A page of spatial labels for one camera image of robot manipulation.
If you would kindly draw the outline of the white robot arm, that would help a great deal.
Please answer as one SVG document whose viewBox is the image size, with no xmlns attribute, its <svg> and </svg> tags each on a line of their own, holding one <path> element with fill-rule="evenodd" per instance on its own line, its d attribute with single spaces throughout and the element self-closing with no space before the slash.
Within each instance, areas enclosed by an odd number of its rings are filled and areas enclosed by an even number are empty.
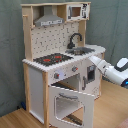
<svg viewBox="0 0 128 128">
<path fill-rule="evenodd" d="M 89 60 L 104 77 L 121 87 L 128 86 L 128 58 L 121 58 L 115 66 L 96 56 L 91 56 Z"/>
</svg>

